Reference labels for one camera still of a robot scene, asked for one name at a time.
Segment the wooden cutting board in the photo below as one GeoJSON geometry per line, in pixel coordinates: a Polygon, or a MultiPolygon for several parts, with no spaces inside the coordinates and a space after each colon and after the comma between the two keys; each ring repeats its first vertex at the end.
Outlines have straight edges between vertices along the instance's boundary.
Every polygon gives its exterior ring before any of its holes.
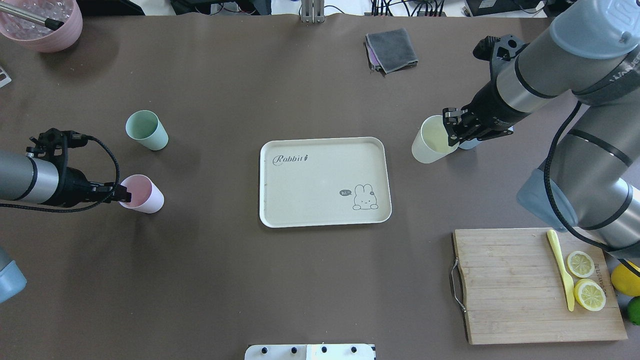
{"type": "Polygon", "coordinates": [[[570,312],[547,230],[456,230],[453,241],[469,343],[627,339],[602,250],[569,233],[558,233],[564,260],[575,250],[589,254],[596,266],[589,278],[607,295],[600,311],[588,311],[576,302],[570,312]]]}

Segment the rabbit illustration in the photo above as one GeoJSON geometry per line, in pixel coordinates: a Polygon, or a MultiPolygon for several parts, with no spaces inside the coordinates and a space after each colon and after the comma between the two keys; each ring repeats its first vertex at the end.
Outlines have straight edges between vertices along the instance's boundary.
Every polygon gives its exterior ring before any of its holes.
{"type": "Polygon", "coordinates": [[[353,198],[354,210],[370,210],[378,208],[378,200],[376,194],[373,193],[373,187],[370,184],[356,185],[356,197],[353,198]]]}

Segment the cutting board handle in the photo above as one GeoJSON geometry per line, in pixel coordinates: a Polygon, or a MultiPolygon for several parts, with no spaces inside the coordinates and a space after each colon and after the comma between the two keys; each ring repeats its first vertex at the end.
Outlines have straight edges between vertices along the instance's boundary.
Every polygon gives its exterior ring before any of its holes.
{"type": "Polygon", "coordinates": [[[466,313],[467,308],[462,304],[464,294],[461,293],[460,299],[458,299],[458,295],[456,294],[456,281],[454,280],[453,276],[453,272],[455,271],[455,269],[458,269],[458,274],[460,274],[460,269],[458,268],[459,264],[460,260],[456,257],[453,261],[453,266],[451,267],[451,273],[449,274],[449,283],[451,284],[451,293],[453,294],[453,298],[456,299],[456,302],[458,303],[458,305],[460,305],[462,313],[466,313]]]}

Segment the lemon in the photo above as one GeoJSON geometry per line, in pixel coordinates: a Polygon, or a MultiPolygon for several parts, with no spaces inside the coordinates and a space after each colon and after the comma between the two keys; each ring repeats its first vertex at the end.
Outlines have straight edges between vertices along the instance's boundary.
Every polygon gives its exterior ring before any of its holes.
{"type": "MultiPolygon", "coordinates": [[[[633,263],[630,262],[629,264],[640,271],[640,268],[633,263]]],[[[611,284],[616,290],[627,296],[640,296],[640,277],[632,273],[625,265],[620,264],[613,269],[611,284]]]]}
{"type": "Polygon", "coordinates": [[[596,270],[591,256],[582,251],[574,251],[566,258],[569,271],[577,277],[589,277],[596,270]]]}
{"type": "Polygon", "coordinates": [[[599,311],[607,302],[600,285],[591,279],[580,279],[573,288],[575,300],[589,311],[599,311]]]}
{"type": "Polygon", "coordinates": [[[634,325],[640,325],[640,297],[634,297],[627,305],[627,315],[634,325]]]}

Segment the knife handle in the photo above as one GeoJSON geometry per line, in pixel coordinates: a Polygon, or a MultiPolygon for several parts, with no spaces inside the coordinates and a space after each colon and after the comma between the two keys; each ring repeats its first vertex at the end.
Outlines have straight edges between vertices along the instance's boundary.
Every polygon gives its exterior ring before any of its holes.
{"type": "Polygon", "coordinates": [[[550,229],[547,231],[547,238],[549,239],[549,244],[551,244],[551,249],[554,251],[554,256],[556,257],[556,263],[558,263],[558,267],[561,272],[565,272],[564,261],[562,259],[562,250],[560,249],[560,240],[558,240],[558,234],[555,230],[550,229]]]}

